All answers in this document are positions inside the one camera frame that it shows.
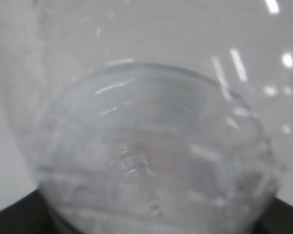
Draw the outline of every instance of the dark base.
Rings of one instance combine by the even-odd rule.
[[[56,214],[51,215],[58,227],[64,230],[63,234],[81,234]],[[0,234],[59,234],[51,215],[44,200],[35,191],[0,212]],[[293,207],[276,198],[253,234],[293,234]]]

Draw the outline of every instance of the transparent bowl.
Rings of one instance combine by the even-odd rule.
[[[0,94],[85,234],[244,234],[293,158],[293,1],[0,0]]]

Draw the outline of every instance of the white background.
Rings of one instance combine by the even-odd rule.
[[[0,104],[0,210],[20,200],[35,188],[13,141]],[[287,176],[279,197],[293,205],[293,171]]]

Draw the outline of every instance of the black stand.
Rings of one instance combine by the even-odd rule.
[[[51,216],[67,234],[81,234],[50,213],[37,191],[0,212],[0,234],[57,234]],[[276,198],[254,234],[293,234],[293,207]]]

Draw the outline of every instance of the clear plastic container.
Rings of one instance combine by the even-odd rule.
[[[293,158],[293,1],[0,0],[0,94],[85,234],[244,234]]]

